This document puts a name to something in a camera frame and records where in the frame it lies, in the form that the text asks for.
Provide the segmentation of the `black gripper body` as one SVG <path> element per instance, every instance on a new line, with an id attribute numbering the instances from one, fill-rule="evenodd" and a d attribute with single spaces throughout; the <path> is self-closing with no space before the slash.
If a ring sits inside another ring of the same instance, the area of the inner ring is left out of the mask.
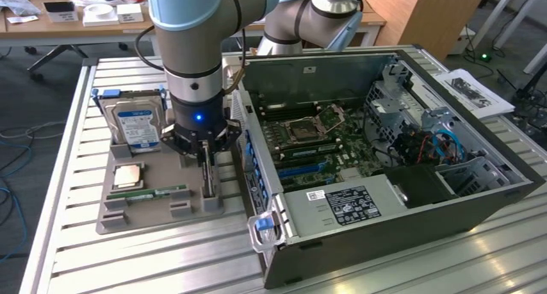
<path id="1" fill-rule="evenodd" d="M 223 95 L 216 95 L 204 102 L 183 101 L 172 95 L 171 103 L 175 113 L 175 133 L 180 140 L 191 142 L 195 138 L 197 141 L 209 139 L 216 142 L 227 141 Z"/>

